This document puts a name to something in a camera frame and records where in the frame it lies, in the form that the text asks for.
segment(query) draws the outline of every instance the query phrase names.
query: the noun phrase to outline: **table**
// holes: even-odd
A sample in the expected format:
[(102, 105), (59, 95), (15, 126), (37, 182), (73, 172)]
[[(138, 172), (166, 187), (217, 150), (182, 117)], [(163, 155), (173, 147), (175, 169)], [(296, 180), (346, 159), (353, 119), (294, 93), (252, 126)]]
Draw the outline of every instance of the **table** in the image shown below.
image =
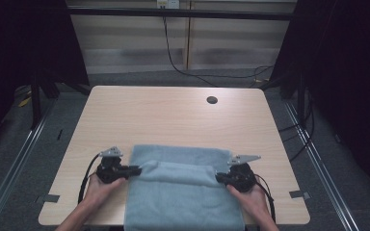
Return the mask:
[[(218, 102), (207, 102), (209, 96)], [(43, 225), (60, 224), (75, 208), (82, 178), (93, 156), (113, 145), (127, 165), (135, 144), (217, 147), (235, 154), (261, 155), (253, 171), (269, 184), (278, 224), (305, 224), (304, 200), (263, 91), (179, 87), (99, 86), (80, 117), (46, 202)], [(100, 160), (92, 166), (92, 171)], [(123, 225), (127, 185), (115, 192), (87, 224)], [(253, 221), (245, 215), (246, 224)]]

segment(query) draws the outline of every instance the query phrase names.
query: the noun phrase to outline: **person's left hand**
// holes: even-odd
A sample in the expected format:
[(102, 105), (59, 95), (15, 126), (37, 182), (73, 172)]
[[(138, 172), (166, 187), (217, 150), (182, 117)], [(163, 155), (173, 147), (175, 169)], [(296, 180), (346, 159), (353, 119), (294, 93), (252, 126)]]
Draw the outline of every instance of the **person's left hand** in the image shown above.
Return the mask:
[(121, 177), (110, 184), (104, 184), (97, 174), (93, 173), (90, 176), (89, 186), (82, 202), (89, 203), (94, 210), (97, 210), (111, 192), (119, 188), (125, 181), (125, 178)]

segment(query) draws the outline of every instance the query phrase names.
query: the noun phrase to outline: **blue towel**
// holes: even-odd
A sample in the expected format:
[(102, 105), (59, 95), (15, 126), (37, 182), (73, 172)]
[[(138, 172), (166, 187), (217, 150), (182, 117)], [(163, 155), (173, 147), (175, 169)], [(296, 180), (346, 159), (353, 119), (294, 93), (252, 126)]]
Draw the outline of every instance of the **blue towel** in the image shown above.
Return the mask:
[(125, 231), (242, 231), (237, 200), (215, 173), (227, 172), (230, 152), (215, 148), (136, 145), (130, 165)]

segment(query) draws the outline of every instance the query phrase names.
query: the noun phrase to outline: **gray carpet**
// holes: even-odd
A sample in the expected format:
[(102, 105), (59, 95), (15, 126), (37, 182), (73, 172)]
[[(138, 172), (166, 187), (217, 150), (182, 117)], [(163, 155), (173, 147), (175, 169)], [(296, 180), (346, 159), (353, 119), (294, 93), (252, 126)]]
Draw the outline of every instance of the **gray carpet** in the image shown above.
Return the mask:
[[(252, 70), (215, 70), (213, 72), (200, 70), (198, 74), (201, 73), (245, 76), (252, 74)], [(269, 73), (267, 73), (267, 76), (260, 76), (259, 79), (263, 80), (268, 75)], [(216, 86), (232, 88), (246, 88), (253, 82), (252, 78), (205, 77), (205, 79)], [(209, 84), (198, 78), (184, 76), (174, 71), (95, 75), (91, 76), (91, 82), (93, 85), (210, 87)], [(62, 93), (46, 121), (26, 167), (22, 170), (0, 214), (0, 230), (54, 229), (54, 227), (39, 225), (38, 216), (42, 205), (35, 203), (35, 200), (37, 196), (48, 193), (87, 100), (87, 96), (74, 92), (65, 86), (60, 87)], [(282, 100), (278, 94), (278, 89), (270, 89), (265, 93), (277, 128), (291, 126), (292, 122), (284, 103), (286, 101), (295, 103), (296, 99)], [(11, 166), (11, 160), (17, 155), (27, 137), (32, 118), (30, 106), (17, 108), (13, 105), (7, 116), (7, 122), (2, 127), (0, 136), (0, 182)], [(336, 142), (333, 129), (316, 108), (314, 112), (315, 132), (313, 140), (315, 146), (330, 171), (337, 188), (351, 208), (359, 229), (370, 230), (370, 180), (354, 162), (348, 148)], [(307, 123), (308, 130), (311, 128), (310, 121), (311, 118)], [(282, 140), (288, 140), (284, 143), (284, 146), (289, 157), (295, 155), (303, 146), (296, 134), (295, 129), (280, 133)], [(305, 151), (292, 163), (292, 168), (301, 190), (311, 195), (311, 198), (305, 202), (311, 221), (306, 225), (280, 225), (280, 230), (345, 230)], [(91, 230), (107, 230), (107, 227), (91, 227)]]

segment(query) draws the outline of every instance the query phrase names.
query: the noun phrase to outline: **tape piece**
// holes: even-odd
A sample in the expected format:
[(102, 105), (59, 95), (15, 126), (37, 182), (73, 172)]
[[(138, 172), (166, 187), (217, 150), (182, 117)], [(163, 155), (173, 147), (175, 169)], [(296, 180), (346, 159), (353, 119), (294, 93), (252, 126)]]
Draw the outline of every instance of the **tape piece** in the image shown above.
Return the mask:
[(59, 195), (46, 194), (40, 195), (36, 198), (35, 203), (44, 204), (44, 202), (57, 203), (59, 200)]
[(289, 192), (289, 193), (290, 193), (291, 198), (293, 198), (293, 199), (302, 197), (304, 200), (307, 200), (307, 199), (311, 198), (311, 196), (308, 192), (292, 191), (292, 192)]

